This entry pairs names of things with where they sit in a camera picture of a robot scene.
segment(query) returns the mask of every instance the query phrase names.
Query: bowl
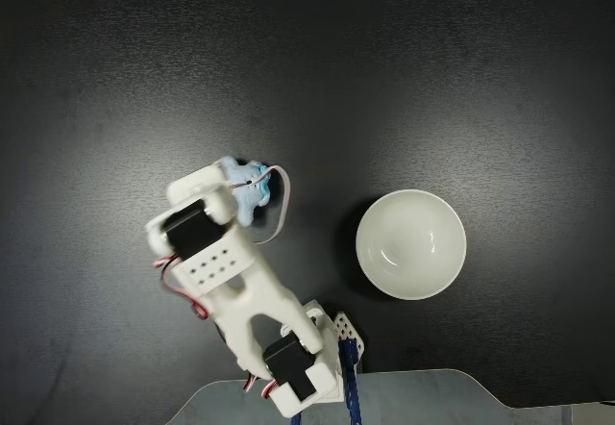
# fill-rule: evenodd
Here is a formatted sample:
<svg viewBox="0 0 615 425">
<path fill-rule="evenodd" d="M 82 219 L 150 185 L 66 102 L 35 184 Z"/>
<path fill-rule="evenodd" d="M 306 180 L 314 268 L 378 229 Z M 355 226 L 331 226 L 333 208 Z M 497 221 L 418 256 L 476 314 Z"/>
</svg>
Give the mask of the bowl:
<svg viewBox="0 0 615 425">
<path fill-rule="evenodd" d="M 420 300 L 447 288 L 465 260 L 461 220 L 444 200 L 418 189 L 376 201 L 357 229 L 358 262 L 381 291 Z"/>
</svg>

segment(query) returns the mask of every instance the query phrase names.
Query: red wire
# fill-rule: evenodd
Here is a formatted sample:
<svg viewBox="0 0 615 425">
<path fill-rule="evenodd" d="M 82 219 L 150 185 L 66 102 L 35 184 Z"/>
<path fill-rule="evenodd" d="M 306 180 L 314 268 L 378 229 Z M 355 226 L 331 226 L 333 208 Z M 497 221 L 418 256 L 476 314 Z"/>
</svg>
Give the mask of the red wire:
<svg viewBox="0 0 615 425">
<path fill-rule="evenodd" d="M 263 389 L 262 393 L 260 394 L 260 396 L 262 396 L 263 398 L 268 398 L 269 397 L 269 393 L 271 392 L 271 390 L 278 384 L 278 382 L 276 382 L 275 380 L 272 380 L 271 382 L 269 382 L 267 384 L 267 386 Z"/>
<path fill-rule="evenodd" d="M 179 257 L 177 255 L 171 256 L 169 258 L 169 261 L 162 267 L 162 272 L 160 273 L 160 281 L 162 282 L 162 286 L 166 288 L 167 290 L 173 293 L 176 293 L 177 295 L 181 295 L 183 298 L 191 302 L 192 310 L 194 311 L 194 313 L 197 316 L 199 316 L 201 319 L 207 319 L 209 316 L 208 309 L 205 308 L 205 306 L 201 302 L 199 302 L 195 297 L 190 295 L 190 293 L 188 293 L 186 290 L 182 289 L 181 287 L 174 287 L 174 286 L 168 285 L 166 280 L 164 279 L 164 275 L 166 274 L 167 269 L 169 269 L 171 263 L 173 263 L 178 258 Z"/>
</svg>

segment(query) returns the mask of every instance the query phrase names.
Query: white robotic arm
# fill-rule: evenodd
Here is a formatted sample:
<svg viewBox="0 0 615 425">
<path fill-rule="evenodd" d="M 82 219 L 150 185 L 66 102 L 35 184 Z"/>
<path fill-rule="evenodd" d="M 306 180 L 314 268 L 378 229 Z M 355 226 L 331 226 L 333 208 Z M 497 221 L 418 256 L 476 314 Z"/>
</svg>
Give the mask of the white robotic arm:
<svg viewBox="0 0 615 425">
<path fill-rule="evenodd" d="M 315 302 L 303 308 L 282 286 L 236 221 L 232 188 L 218 163 L 172 183 L 167 191 L 171 209 L 146 226 L 150 247 L 159 256 L 181 259 L 170 272 L 184 291 L 207 308 L 239 366 L 254 376 L 278 381 L 271 398 L 284 416 L 290 417 L 315 402 L 341 401 L 337 335 L 332 321 Z M 242 287 L 230 285 L 235 276 L 243 280 Z M 251 319 L 257 314 L 280 321 L 284 335 L 296 336 L 294 344 L 287 336 L 268 348 L 268 362 L 252 330 Z M 307 364 L 298 375 L 309 379 L 307 393 L 291 387 L 295 384 L 290 378 L 281 381 L 296 376 L 291 371 L 303 362 Z"/>
</svg>

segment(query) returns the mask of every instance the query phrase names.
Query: wire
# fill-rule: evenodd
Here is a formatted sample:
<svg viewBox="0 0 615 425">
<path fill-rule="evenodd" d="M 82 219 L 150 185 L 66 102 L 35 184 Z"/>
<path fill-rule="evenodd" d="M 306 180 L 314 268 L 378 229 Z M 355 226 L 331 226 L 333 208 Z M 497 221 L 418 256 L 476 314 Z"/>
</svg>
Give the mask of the wire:
<svg viewBox="0 0 615 425">
<path fill-rule="evenodd" d="M 254 386 L 254 383 L 258 380 L 258 377 L 256 375 L 252 375 L 249 374 L 248 375 L 248 380 L 246 381 L 246 385 L 243 386 L 243 390 L 247 393 L 248 391 L 250 391 L 250 389 L 252 389 L 252 387 Z"/>
<path fill-rule="evenodd" d="M 271 382 L 269 382 L 267 386 L 262 390 L 262 393 L 260 394 L 260 396 L 262 396 L 265 399 L 268 398 L 269 393 L 277 384 L 278 382 L 276 382 L 275 380 L 272 380 Z"/>
<path fill-rule="evenodd" d="M 269 175 L 274 170 L 276 170 L 280 174 L 280 176 L 282 177 L 282 181 L 284 183 L 284 195 L 283 195 L 283 200 L 282 200 L 282 210 L 280 211 L 280 219 L 278 220 L 278 226 L 276 227 L 276 231 L 274 231 L 273 235 L 271 235 L 269 239 L 260 240 L 256 242 L 256 245 L 262 245 L 262 244 L 266 244 L 267 242 L 272 241 L 278 236 L 278 234 L 282 230 L 282 227 L 284 226 L 284 220 L 286 219 L 286 213 L 288 212 L 288 204 L 290 202 L 290 177 L 288 176 L 288 173 L 283 168 L 281 168 L 279 165 L 271 165 L 264 172 L 258 175 L 258 177 L 255 180 L 252 180 L 247 183 L 231 185 L 231 189 L 241 188 L 241 187 L 245 187 L 248 185 L 255 186 L 263 178 L 265 178 L 267 175 Z"/>
<path fill-rule="evenodd" d="M 176 293 L 178 295 L 181 295 L 183 298 L 185 298 L 186 300 L 190 301 L 192 303 L 192 310 L 194 311 L 194 313 L 197 316 L 199 316 L 201 319 L 207 319 L 208 316 L 209 316 L 208 309 L 205 308 L 205 306 L 201 302 L 199 302 L 199 300 L 197 300 L 189 292 L 187 292 L 186 290 L 182 289 L 181 287 L 170 286 L 169 284 L 167 284 L 166 280 L 164 279 L 164 276 L 166 275 L 166 271 L 169 269 L 171 264 L 175 260 L 177 260 L 178 258 L 179 257 L 177 255 L 173 255 L 164 264 L 164 266 L 162 267 L 162 272 L 160 273 L 160 282 L 162 283 L 162 286 L 164 288 L 166 288 L 167 290 L 169 290 L 169 291 L 171 291 L 173 293 Z"/>
</svg>

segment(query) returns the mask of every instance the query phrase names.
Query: black table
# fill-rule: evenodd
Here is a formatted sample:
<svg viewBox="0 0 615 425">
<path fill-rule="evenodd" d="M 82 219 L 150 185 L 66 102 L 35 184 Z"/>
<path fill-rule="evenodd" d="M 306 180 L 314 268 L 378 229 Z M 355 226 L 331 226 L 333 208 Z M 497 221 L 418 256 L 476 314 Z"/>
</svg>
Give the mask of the black table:
<svg viewBox="0 0 615 425">
<path fill-rule="evenodd" d="M 160 289 L 143 229 L 226 154 L 290 172 L 264 254 L 356 322 L 366 371 L 456 368 L 512 407 L 614 399 L 614 22 L 615 0 L 0 0 L 0 422 L 163 423 L 243 376 Z M 400 188 L 468 237 L 424 301 L 354 254 Z"/>
</svg>

